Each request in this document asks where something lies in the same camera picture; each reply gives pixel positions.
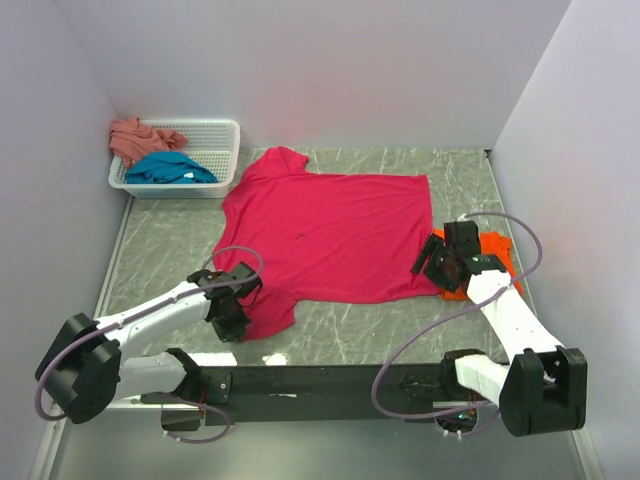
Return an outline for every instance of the gray marble table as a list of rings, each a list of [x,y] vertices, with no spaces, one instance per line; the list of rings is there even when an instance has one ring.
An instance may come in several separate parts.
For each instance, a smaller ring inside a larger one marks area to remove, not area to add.
[[[297,149],[318,173],[385,173],[429,177],[434,225],[478,210],[503,210],[491,166],[482,150]],[[264,150],[241,150],[240,174]],[[107,279],[103,314],[116,313],[174,287],[197,270],[220,238],[225,217],[220,200],[135,199],[117,260]],[[510,235],[504,219],[476,219],[481,230]],[[204,322],[152,343],[146,354],[175,346],[189,353],[232,353],[238,365],[362,364],[383,361],[421,326],[463,306],[440,297],[418,297],[379,305],[303,301],[296,323],[268,339],[223,344]],[[418,340],[401,362],[438,362],[447,350],[480,348],[494,360],[504,349],[478,312],[455,319]]]

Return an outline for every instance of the white enclosure wall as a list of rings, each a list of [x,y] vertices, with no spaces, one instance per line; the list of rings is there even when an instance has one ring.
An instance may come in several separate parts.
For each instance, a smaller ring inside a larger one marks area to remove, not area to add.
[[[492,156],[507,210],[546,247],[542,321],[590,361],[587,425],[610,480],[640,471],[638,25],[637,1],[574,0]]]
[[[34,372],[64,320],[93,313],[125,197],[107,184],[115,110],[51,0],[0,2],[0,478],[43,432]]]
[[[58,0],[123,115],[246,146],[494,146],[569,0]]]

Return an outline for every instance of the white plastic basket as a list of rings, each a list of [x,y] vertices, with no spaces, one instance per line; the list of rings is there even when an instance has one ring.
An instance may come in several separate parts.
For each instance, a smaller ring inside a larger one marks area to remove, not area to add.
[[[233,120],[143,120],[153,128],[170,128],[184,135],[189,143],[183,149],[193,161],[211,171],[219,183],[129,184],[122,158],[113,157],[109,184],[138,198],[223,198],[238,164],[240,125]]]

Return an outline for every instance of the pink cloth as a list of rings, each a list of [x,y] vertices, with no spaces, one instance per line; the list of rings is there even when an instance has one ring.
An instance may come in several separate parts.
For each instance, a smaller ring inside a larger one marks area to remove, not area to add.
[[[292,325],[298,300],[381,303],[440,293],[409,271],[431,233],[427,177],[315,174],[308,161],[271,148],[222,203],[227,225],[214,251],[243,245],[265,261],[264,288],[245,310],[248,340]],[[243,251],[215,264],[227,270],[239,261],[258,266]]]
[[[138,118],[128,118],[111,124],[109,147],[113,153],[122,157],[127,168],[131,168],[152,152],[180,150],[187,142],[187,137],[174,130],[156,130]]]

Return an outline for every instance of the metal edge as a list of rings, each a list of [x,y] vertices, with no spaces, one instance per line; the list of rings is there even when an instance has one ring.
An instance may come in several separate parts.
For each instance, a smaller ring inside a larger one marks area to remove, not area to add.
[[[502,195],[500,194],[500,189],[498,188],[498,182],[496,182],[496,176],[493,173],[493,166],[491,165],[491,160],[489,159],[489,156],[486,155],[486,150],[484,153],[485,153],[485,158],[487,159],[487,163],[489,164],[489,171],[491,172],[491,180],[493,181],[493,185],[496,187],[496,192],[498,192],[498,201],[500,202],[500,208],[502,209],[503,212],[506,213],[506,210],[504,208],[504,202],[502,201]],[[518,246],[516,245],[516,239],[513,237],[511,222],[507,219],[505,219],[505,221],[507,222],[507,230],[509,231],[509,236],[512,239],[513,253],[515,253],[515,257],[516,257],[515,260],[518,265],[518,268],[522,272],[524,271],[524,268],[522,267],[522,260],[520,259],[520,254],[518,253]],[[531,300],[530,307],[531,307],[531,310],[533,310],[533,314],[537,317],[538,312],[536,311],[536,305],[533,301],[533,295],[531,295],[531,288],[529,288],[529,281],[526,277],[520,281],[524,282],[525,287],[527,287],[527,294],[529,295],[529,299]]]
[[[593,442],[591,433],[586,428],[572,432],[576,443],[578,457],[582,463],[585,480],[606,480],[604,470],[600,464],[598,450]]]
[[[62,411],[57,405],[53,405],[50,413],[58,415],[62,413]],[[51,475],[53,463],[58,453],[62,434],[64,433],[65,424],[66,420],[47,423],[44,435],[40,441],[38,453],[36,454],[33,466],[31,467],[31,472],[29,474],[30,480],[47,480]]]
[[[94,317],[98,317],[100,315],[104,307],[104,303],[109,296],[109,292],[111,291],[111,275],[117,260],[120,258],[120,245],[124,238],[124,232],[129,220],[132,203],[133,197],[129,196],[122,214],[120,229],[116,236],[116,242],[113,247],[111,259],[109,260],[109,265],[107,266],[107,271],[105,273],[105,279],[102,283],[102,288],[100,289],[100,294],[94,311]],[[62,410],[60,410],[57,405],[53,404],[51,406],[50,413],[52,415],[59,415],[62,413]],[[35,460],[31,467],[31,472],[29,473],[29,480],[47,480],[50,478],[54,462],[58,456],[58,447],[60,446],[60,441],[62,440],[66,425],[66,419],[47,423],[44,435],[40,441],[40,446],[38,447],[38,452],[36,453]]]
[[[496,182],[496,177],[493,173],[493,166],[491,165],[491,161],[489,156],[487,155],[487,161],[489,162],[489,170],[491,170],[491,178],[493,180],[493,184],[496,187],[496,191],[498,192],[498,199],[500,200],[500,207],[502,211],[505,212],[504,202],[502,201],[502,195],[500,195],[500,189],[498,188],[498,182]],[[513,251],[516,254],[516,261],[518,262],[518,267],[520,267],[520,271],[522,268],[522,261],[520,260],[520,254],[518,253],[518,247],[516,245],[515,238],[513,238],[513,231],[511,230],[511,223],[507,221],[507,228],[509,229],[509,235],[513,239]],[[523,278],[522,281],[525,282],[527,287],[527,292],[529,293],[529,297],[531,298],[531,309],[535,316],[538,316],[538,312],[536,311],[536,306],[533,301],[533,295],[531,295],[531,289],[529,288],[529,282],[526,278]],[[582,464],[582,470],[584,472],[584,478],[586,480],[605,480],[604,471],[600,465],[598,450],[596,449],[595,444],[593,443],[593,439],[591,437],[591,433],[589,430],[584,427],[581,430],[574,430],[571,432],[573,437],[573,441],[575,443],[576,449],[578,451],[578,458],[580,459],[580,463]]]

